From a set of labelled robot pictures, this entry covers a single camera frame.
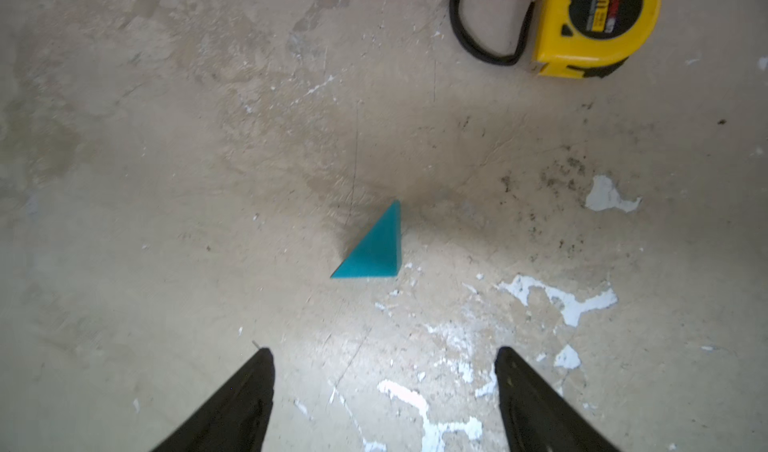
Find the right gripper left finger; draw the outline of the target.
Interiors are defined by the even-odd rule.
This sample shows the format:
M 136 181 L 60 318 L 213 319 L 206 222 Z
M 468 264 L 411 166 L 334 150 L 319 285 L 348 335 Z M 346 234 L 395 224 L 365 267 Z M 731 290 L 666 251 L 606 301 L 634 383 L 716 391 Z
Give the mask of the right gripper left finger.
M 261 348 L 157 451 L 260 451 L 274 403 L 275 364 Z

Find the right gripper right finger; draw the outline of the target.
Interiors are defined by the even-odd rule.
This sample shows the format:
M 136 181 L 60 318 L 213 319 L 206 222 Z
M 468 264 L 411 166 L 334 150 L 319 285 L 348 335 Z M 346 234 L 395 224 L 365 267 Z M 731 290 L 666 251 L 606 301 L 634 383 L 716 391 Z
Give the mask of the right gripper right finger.
M 498 350 L 494 371 L 511 451 L 618 452 L 514 349 Z

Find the teal triangle block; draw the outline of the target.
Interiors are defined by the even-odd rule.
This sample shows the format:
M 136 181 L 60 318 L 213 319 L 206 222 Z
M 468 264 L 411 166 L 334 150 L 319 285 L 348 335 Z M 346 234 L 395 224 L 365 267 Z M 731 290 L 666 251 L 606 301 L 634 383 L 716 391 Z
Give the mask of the teal triangle block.
M 401 238 L 401 203 L 394 201 L 331 278 L 396 277 L 402 265 Z

